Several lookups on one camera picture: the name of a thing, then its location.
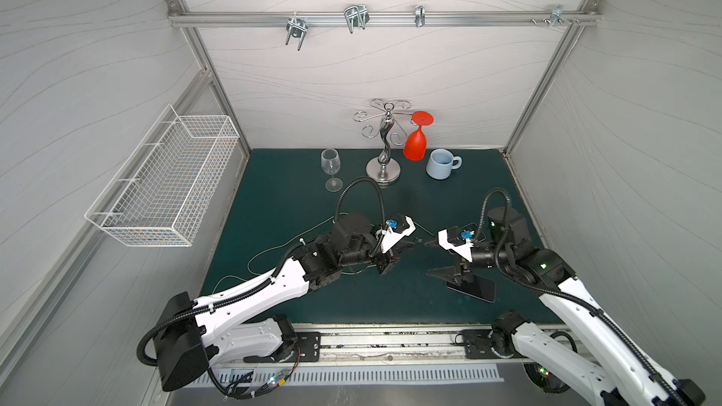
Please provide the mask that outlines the light blue ceramic mug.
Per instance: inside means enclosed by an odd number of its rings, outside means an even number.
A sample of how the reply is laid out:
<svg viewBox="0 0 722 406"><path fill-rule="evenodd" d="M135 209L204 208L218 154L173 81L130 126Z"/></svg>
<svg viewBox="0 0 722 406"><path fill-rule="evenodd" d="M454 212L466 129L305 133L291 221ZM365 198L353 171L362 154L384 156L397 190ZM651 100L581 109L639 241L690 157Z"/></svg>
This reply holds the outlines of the light blue ceramic mug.
<svg viewBox="0 0 722 406"><path fill-rule="evenodd" d="M430 154L426 165L427 175L434 180L447 180L452 171L460 168L463 164L463 158L454 155L449 150L437 148Z"/></svg>

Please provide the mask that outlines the metal u-bolt clamp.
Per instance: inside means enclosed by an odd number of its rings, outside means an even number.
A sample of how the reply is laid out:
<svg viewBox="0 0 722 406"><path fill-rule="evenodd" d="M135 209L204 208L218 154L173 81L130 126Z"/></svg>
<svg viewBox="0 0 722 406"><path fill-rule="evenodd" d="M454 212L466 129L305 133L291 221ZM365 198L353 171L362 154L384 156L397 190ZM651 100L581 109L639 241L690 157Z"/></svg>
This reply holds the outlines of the metal u-bolt clamp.
<svg viewBox="0 0 722 406"><path fill-rule="evenodd" d="M352 5L344 9L343 17L346 22L346 26L351 34L355 30L365 30L370 20L369 10L366 5Z"/></svg>
<svg viewBox="0 0 722 406"><path fill-rule="evenodd" d="M289 45L292 39L297 39L297 50L300 51L308 34L308 24L299 17L291 17L286 24L287 36L285 44Z"/></svg>

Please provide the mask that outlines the clear wine glass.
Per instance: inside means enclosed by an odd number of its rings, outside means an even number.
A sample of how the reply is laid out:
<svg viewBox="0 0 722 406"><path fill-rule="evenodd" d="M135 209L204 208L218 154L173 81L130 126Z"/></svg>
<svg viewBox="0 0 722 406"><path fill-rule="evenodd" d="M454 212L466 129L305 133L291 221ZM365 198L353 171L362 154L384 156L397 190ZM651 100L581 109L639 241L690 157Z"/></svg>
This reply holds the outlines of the clear wine glass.
<svg viewBox="0 0 722 406"><path fill-rule="evenodd" d="M337 177L340 172L341 161L340 154L334 148L326 148L321 153L321 166L323 172L329 176L329 180L325 183L325 188L329 192L340 191L343 182Z"/></svg>

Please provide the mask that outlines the chrome glass holder stand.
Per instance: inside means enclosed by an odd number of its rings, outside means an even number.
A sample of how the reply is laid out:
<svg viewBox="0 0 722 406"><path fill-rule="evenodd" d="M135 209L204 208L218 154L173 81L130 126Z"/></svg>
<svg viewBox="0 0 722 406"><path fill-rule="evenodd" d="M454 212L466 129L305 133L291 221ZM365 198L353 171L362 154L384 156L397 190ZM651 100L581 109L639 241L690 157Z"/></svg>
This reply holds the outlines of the chrome glass holder stand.
<svg viewBox="0 0 722 406"><path fill-rule="evenodd" d="M366 166L366 173L381 186L389 186L400 178L400 164L392 158L391 150L402 147L408 133L402 127L397 127L398 117L411 117L411 103L406 100L373 99L370 101L373 111L360 110L353 115L353 120L363 123L378 118L377 126L367 124L362 129L362 135L368 139L378 137L383 143L380 154L371 159Z"/></svg>

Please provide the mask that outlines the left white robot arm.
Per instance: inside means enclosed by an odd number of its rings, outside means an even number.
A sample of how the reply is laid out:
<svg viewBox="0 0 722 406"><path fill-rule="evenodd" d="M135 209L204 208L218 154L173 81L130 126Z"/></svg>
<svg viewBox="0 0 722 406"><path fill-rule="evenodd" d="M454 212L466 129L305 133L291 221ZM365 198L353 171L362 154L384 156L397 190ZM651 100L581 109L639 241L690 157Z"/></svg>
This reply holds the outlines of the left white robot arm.
<svg viewBox="0 0 722 406"><path fill-rule="evenodd" d="M186 292L173 296L135 349L141 364L158 370L163 391L190 385L228 362L275 363L298 353L299 337L286 317L256 317L336 282L347 267L385 274L413 247L417 229L404 214L383 215L374 224L335 210L332 222L329 232L298 240L264 274L196 299Z"/></svg>

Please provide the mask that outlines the metal u-bolt clamp middle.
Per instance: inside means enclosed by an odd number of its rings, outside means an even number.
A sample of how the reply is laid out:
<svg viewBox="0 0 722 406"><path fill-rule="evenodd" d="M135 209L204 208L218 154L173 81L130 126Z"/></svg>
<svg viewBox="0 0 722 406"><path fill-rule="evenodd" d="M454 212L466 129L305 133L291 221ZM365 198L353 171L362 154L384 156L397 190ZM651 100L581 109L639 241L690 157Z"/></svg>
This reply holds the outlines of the metal u-bolt clamp middle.
<svg viewBox="0 0 722 406"><path fill-rule="evenodd" d="M366 5L352 5L344 9L343 17L346 22L346 26L351 34L355 30L365 30L370 20L369 10Z"/></svg>

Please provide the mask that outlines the red plastic goblet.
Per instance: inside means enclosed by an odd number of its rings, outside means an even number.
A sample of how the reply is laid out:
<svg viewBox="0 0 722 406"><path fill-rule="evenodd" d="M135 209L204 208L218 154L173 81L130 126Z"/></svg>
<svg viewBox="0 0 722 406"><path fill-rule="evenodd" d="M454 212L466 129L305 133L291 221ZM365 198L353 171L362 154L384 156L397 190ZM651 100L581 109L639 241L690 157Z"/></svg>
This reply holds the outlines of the red plastic goblet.
<svg viewBox="0 0 722 406"><path fill-rule="evenodd" d="M434 117L428 112L417 111L412 114L411 123L417 129L407 137L403 155L409 161L419 162L424 158L427 150L427 137L423 133L423 128L431 126Z"/></svg>

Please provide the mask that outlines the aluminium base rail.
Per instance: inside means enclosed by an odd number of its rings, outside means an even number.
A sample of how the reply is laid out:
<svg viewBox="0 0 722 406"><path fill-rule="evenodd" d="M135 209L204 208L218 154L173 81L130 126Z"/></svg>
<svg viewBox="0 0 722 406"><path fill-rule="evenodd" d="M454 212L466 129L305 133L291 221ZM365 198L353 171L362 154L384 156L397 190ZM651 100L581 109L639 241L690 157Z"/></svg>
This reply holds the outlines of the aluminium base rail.
<svg viewBox="0 0 722 406"><path fill-rule="evenodd" d="M472 362L524 362L520 354L500 356L492 349L488 324L319 324L293 325L295 341L283 348L276 325L244 324L206 341L219 353L217 367L303 363L342 365L436 365Z"/></svg>

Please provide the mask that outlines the metal bracket clamp right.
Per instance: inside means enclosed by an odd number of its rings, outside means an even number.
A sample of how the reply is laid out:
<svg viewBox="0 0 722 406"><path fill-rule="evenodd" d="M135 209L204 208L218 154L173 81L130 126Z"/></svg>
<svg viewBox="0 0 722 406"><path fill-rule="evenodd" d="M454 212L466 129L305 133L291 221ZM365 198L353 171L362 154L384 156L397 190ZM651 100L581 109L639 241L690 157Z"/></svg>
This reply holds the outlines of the metal bracket clamp right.
<svg viewBox="0 0 722 406"><path fill-rule="evenodd" d="M546 26L552 28L555 26L578 26L581 22L577 18L568 18L564 15L562 5L557 5L552 9L549 16L541 20L531 18L529 20L534 26Z"/></svg>

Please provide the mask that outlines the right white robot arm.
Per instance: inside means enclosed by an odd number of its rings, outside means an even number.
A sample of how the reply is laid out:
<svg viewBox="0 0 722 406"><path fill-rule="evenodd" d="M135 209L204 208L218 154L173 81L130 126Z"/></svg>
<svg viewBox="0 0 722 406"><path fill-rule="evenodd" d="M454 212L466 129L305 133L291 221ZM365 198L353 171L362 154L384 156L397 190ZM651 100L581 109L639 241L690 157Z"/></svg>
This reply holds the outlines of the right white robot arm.
<svg viewBox="0 0 722 406"><path fill-rule="evenodd" d="M536 370L555 377L591 405L701 405L706 396L690 379L674 376L642 351L592 298L575 271L558 253L534 244L526 218L511 206L509 193L494 188L504 204L483 206L475 229L438 231L434 245L457 256L451 267L431 270L449 289L494 302L496 284L474 274L496 269L507 280L534 292L592 354L586 359L517 312L501 315L488 340L500 358L521 355Z"/></svg>

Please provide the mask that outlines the metal u-bolt clamp left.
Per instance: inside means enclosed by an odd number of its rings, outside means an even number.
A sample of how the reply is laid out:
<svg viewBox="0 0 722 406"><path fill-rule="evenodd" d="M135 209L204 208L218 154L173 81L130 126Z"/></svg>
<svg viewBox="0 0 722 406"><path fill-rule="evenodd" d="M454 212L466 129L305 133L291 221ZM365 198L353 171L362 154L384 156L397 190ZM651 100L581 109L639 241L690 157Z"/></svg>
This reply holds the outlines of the metal u-bolt clamp left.
<svg viewBox="0 0 722 406"><path fill-rule="evenodd" d="M285 44L289 45L292 39L297 39L297 50L300 51L308 34L308 24L299 17L291 17L286 24L287 36Z"/></svg>

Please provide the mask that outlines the black smartphone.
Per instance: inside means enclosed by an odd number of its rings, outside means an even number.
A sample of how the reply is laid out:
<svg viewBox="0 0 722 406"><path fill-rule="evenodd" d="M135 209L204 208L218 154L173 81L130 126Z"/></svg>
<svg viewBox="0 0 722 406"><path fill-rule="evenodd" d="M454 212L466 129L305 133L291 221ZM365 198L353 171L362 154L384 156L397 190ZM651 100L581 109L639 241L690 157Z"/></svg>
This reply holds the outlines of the black smartphone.
<svg viewBox="0 0 722 406"><path fill-rule="evenodd" d="M471 298L492 304L496 302L496 282L494 280L470 274L470 276L447 281L446 286Z"/></svg>
<svg viewBox="0 0 722 406"><path fill-rule="evenodd" d="M444 249L465 246L471 244L477 236L477 229L472 225L452 226L442 229L437 233L437 242Z"/></svg>

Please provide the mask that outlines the metal hook clamp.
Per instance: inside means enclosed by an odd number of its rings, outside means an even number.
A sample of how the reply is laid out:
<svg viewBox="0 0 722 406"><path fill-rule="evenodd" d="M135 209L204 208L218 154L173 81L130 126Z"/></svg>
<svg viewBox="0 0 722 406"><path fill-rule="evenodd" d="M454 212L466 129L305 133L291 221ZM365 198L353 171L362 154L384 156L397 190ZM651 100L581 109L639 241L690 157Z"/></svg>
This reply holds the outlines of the metal hook clamp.
<svg viewBox="0 0 722 406"><path fill-rule="evenodd" d="M423 5L417 5L415 8L415 26L422 28L426 22L426 9Z"/></svg>

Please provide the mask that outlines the aluminium crossbar rail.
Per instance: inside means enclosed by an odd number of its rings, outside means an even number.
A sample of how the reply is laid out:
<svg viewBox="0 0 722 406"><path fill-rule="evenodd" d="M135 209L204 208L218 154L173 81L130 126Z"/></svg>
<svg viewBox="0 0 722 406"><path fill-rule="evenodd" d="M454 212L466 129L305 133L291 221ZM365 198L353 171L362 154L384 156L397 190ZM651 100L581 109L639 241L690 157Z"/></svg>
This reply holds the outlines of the aluminium crossbar rail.
<svg viewBox="0 0 722 406"><path fill-rule="evenodd" d="M430 11L426 9L423 27L488 27L488 26L534 26L529 20L541 20L551 11ZM415 11L369 11L367 28L415 26ZM603 15L580 11L564 11L568 18L577 18L579 26L596 26ZM309 28L345 27L341 11L297 12L186 12L168 19L171 26L191 28L284 28L291 17L306 21Z"/></svg>

